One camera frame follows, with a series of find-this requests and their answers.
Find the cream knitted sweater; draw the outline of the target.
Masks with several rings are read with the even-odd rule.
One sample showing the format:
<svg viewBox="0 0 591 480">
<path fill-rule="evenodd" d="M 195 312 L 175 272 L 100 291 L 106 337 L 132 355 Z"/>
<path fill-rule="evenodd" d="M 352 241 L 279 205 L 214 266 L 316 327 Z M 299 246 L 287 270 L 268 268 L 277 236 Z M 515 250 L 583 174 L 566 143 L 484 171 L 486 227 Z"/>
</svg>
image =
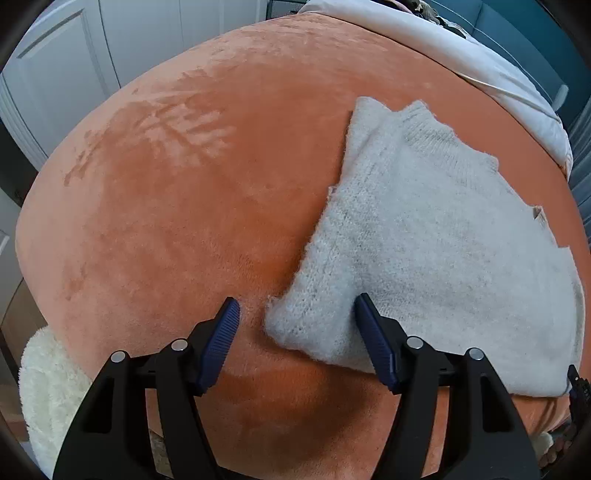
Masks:
<svg viewBox="0 0 591 480">
<path fill-rule="evenodd" d="M 266 334 L 315 360 L 369 372 L 353 320 L 379 312 L 434 348 L 482 349 L 507 390 L 558 397 L 582 358 L 585 300 L 573 254 L 496 158 L 423 102 L 356 100 L 339 183 Z"/>
</svg>

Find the dark patterned clothes pile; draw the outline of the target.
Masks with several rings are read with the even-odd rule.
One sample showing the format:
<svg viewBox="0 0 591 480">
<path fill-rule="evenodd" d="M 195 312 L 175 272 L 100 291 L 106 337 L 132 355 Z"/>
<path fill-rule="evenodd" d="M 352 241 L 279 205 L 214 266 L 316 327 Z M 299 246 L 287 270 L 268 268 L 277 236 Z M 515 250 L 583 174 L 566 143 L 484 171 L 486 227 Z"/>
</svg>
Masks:
<svg viewBox="0 0 591 480">
<path fill-rule="evenodd" d="M 423 0 L 392 0 L 391 3 L 394 8 L 397 8 L 406 13 L 411 13 L 417 17 L 420 17 L 430 23 L 439 25 L 444 29 L 455 33 L 462 38 L 467 38 L 469 33 L 460 25 L 442 17 L 438 11 L 433 8 L 429 3 Z"/>
</svg>

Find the cream fluffy rug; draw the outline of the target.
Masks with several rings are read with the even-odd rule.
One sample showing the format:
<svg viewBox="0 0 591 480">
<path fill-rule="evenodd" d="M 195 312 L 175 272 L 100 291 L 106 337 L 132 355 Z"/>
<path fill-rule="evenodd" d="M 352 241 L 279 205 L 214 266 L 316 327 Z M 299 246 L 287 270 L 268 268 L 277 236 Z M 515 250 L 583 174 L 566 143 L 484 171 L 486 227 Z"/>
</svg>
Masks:
<svg viewBox="0 0 591 480">
<path fill-rule="evenodd" d="M 27 342 L 19 369 L 19 397 L 33 454 L 53 475 L 71 421 L 91 384 L 48 326 Z"/>
</svg>

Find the blue-grey curtain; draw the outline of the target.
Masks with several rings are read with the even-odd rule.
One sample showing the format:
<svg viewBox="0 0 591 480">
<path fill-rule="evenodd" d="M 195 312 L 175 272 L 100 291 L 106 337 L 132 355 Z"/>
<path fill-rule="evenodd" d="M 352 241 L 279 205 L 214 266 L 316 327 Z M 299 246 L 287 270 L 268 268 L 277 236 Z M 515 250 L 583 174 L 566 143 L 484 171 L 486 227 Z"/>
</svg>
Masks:
<svg viewBox="0 0 591 480">
<path fill-rule="evenodd" d="M 590 221 L 590 111 L 587 102 L 569 133 L 574 156 L 569 187 L 584 223 Z"/>
</svg>

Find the orange plush bed blanket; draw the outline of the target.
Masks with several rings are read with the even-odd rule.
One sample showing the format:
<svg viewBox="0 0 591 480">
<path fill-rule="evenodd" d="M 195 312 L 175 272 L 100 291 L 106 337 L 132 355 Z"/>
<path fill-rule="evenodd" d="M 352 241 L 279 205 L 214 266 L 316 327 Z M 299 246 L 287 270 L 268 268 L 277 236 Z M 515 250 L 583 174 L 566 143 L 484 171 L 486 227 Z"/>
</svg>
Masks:
<svg viewBox="0 0 591 480">
<path fill-rule="evenodd" d="M 356 100 L 425 103 L 544 210 L 584 290 L 590 252 L 560 167 L 498 103 L 427 56 L 325 15 L 245 26 L 152 68 L 54 150 L 16 227 L 24 279 L 72 361 L 144 354 L 228 296 L 238 343 L 201 401 L 214 454 L 266 479 L 366 479 L 394 402 L 371 372 L 266 334 L 338 185 Z"/>
</svg>

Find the white duvet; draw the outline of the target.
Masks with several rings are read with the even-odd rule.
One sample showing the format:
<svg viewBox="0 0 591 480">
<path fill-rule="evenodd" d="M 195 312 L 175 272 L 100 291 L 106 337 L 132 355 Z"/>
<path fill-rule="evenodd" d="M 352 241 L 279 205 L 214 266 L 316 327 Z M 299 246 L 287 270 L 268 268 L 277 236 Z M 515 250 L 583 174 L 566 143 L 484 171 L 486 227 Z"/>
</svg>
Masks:
<svg viewBox="0 0 591 480">
<path fill-rule="evenodd" d="M 501 105 L 546 150 L 564 175 L 571 175 L 574 159 L 562 120 L 526 74 L 494 50 L 374 1 L 308 1 L 300 12 L 363 27 L 441 64 Z"/>
</svg>

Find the white wardrobe doors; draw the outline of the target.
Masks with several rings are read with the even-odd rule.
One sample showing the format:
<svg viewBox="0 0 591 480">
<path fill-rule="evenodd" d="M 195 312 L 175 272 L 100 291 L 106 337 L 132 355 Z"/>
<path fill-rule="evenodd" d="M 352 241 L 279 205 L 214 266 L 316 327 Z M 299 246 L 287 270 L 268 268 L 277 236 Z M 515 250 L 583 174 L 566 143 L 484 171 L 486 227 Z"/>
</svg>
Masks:
<svg viewBox="0 0 591 480">
<path fill-rule="evenodd" d="M 1 118 L 35 169 L 94 108 L 152 67 L 266 18 L 264 0 L 54 1 L 1 72 Z"/>
</svg>

